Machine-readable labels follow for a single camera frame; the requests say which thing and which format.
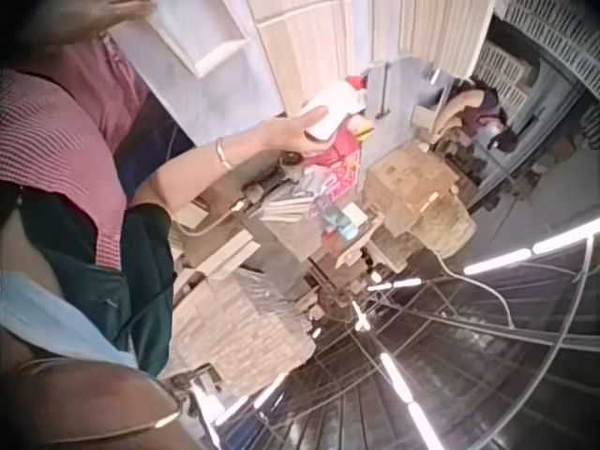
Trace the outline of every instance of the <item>silver bangle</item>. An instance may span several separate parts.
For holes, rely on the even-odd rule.
[[[225,169],[227,169],[228,171],[233,169],[232,164],[227,160],[227,157],[225,156],[225,152],[223,151],[223,140],[221,138],[217,139],[217,146],[215,148],[217,150],[218,160],[221,161],[221,164],[223,165],[223,167]]]

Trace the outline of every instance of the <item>person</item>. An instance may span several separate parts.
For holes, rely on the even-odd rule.
[[[15,8],[8,13],[20,27],[3,31],[0,69],[0,384],[2,414],[16,412],[3,416],[1,431],[25,448],[16,417],[33,443],[61,448],[198,448],[176,420],[178,402],[154,379],[171,338],[171,216],[259,152],[326,149],[305,130],[327,110],[194,147],[158,168],[127,204],[112,150],[128,124],[115,121],[115,137],[90,112],[94,102],[18,67],[24,55],[143,17],[152,2],[23,4],[3,5]],[[10,14],[0,15],[8,23]],[[135,88],[123,80],[115,85]]]
[[[488,128],[493,134],[488,150],[497,148],[503,153],[512,153],[517,148],[518,137],[508,126],[498,91],[476,78],[451,94],[434,122],[431,143],[436,143],[453,128],[459,128],[468,138],[474,138],[480,129]]]

